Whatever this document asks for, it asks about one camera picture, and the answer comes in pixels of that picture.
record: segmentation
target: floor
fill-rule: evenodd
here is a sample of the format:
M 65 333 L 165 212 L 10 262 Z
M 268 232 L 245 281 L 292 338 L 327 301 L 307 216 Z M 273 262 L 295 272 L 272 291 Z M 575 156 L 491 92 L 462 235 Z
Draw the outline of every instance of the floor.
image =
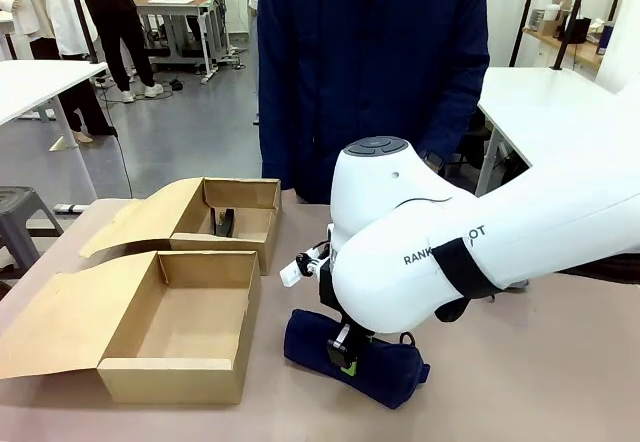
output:
M 242 56 L 249 64 L 249 57 Z M 258 177 L 258 128 L 252 125 L 256 102 L 251 67 L 221 68 L 208 85 L 191 73 L 160 72 L 165 84 L 178 77 L 184 90 L 169 98 L 109 103 L 134 197 L 146 197 L 178 179 L 199 176 Z M 139 83 L 134 90 L 142 91 Z M 118 99 L 112 88 L 108 99 Z M 0 128 L 0 183 L 34 187 L 47 205 L 87 203 L 89 194 L 70 152 L 47 149 L 59 136 L 55 122 L 19 120 Z M 129 197 L 115 139 L 82 150 L 89 173 L 103 197 Z

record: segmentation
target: black pants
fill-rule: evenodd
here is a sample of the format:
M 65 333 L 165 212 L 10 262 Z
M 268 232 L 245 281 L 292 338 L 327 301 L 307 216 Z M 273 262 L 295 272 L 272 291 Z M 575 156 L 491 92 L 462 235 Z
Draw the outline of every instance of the black pants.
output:
M 55 39 L 41 38 L 31 42 L 31 53 L 36 60 L 59 60 L 58 46 Z M 91 135 L 109 135 L 112 133 L 111 127 L 104 118 L 96 94 L 88 80 L 80 82 L 78 85 L 65 90 L 58 95 L 60 104 L 64 110 L 64 115 L 69 121 L 71 130 L 80 132 L 82 128 L 82 120 L 76 114 L 76 110 L 80 109 L 82 118 L 87 126 L 87 131 Z
M 129 76 L 122 62 L 120 39 L 129 49 L 142 83 L 149 87 L 153 86 L 155 84 L 153 71 L 149 58 L 144 52 L 144 32 L 142 32 L 138 13 L 135 10 L 128 10 L 96 14 L 93 16 L 93 22 L 98 29 L 109 70 L 118 88 L 122 91 L 130 89 Z

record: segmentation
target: open cardboard box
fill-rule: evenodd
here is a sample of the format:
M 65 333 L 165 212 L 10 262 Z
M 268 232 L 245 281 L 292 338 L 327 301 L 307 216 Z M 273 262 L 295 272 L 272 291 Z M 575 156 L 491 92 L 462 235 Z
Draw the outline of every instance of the open cardboard box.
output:
M 58 274 L 0 338 L 0 379 L 97 369 L 118 403 L 239 403 L 255 252 L 148 252 Z
M 233 209 L 231 237 L 211 229 L 211 209 L 219 217 Z M 280 181 L 275 179 L 184 179 L 145 200 L 132 200 L 81 250 L 82 257 L 117 246 L 147 250 L 256 251 L 268 275 L 280 219 Z

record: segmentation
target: person in navy jacket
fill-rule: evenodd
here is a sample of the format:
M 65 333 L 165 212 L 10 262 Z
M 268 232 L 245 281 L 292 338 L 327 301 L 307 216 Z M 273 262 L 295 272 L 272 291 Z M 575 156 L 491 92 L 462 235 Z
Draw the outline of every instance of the person in navy jacket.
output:
M 340 151 L 402 137 L 444 163 L 489 65 L 487 0 L 259 0 L 262 174 L 328 203 Z

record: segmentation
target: gray plastic stool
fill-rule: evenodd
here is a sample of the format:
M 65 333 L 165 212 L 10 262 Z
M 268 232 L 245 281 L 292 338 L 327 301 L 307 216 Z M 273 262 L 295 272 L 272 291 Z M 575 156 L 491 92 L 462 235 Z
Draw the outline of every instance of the gray plastic stool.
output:
M 27 229 L 27 221 L 39 210 L 49 218 L 53 229 Z M 40 258 L 31 236 L 58 237 L 62 227 L 31 187 L 0 187 L 0 248 L 4 245 L 18 263 L 18 270 L 0 270 L 0 278 L 22 277 Z

